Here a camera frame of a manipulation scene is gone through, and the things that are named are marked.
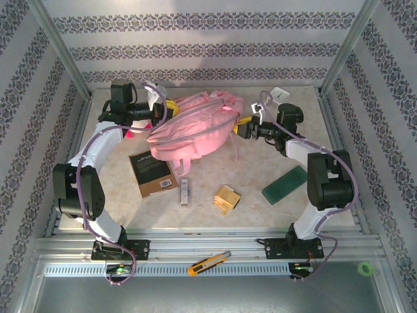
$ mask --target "brown book cover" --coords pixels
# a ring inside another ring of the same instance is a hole
[[[178,187],[168,162],[156,160],[150,151],[129,156],[142,198]]]

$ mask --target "metal floor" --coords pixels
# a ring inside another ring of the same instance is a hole
[[[329,263],[304,284],[286,276],[135,277],[120,288],[103,277],[46,277],[35,312],[384,312],[373,277],[356,265]]]

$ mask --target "book barcode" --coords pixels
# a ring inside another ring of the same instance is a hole
[[[161,188],[166,188],[168,186],[171,186],[172,183],[171,183],[171,180],[170,179],[166,179],[165,181],[161,181],[159,183],[159,185],[161,185]]]

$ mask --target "pink backpack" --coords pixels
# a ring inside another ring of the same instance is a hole
[[[173,161],[179,176],[190,171],[190,161],[219,148],[230,136],[233,126],[244,113],[244,100],[220,90],[176,99],[180,112],[151,132],[147,141],[152,156]],[[178,173],[182,160],[183,171]]]

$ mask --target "yellow box cutter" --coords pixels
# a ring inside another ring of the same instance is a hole
[[[231,255],[232,253],[230,251],[226,251],[211,258],[203,259],[191,265],[191,267],[188,269],[188,274],[190,274],[191,276],[195,276],[199,273],[207,271],[208,269],[211,269],[212,267],[215,267],[216,265],[223,263]]]

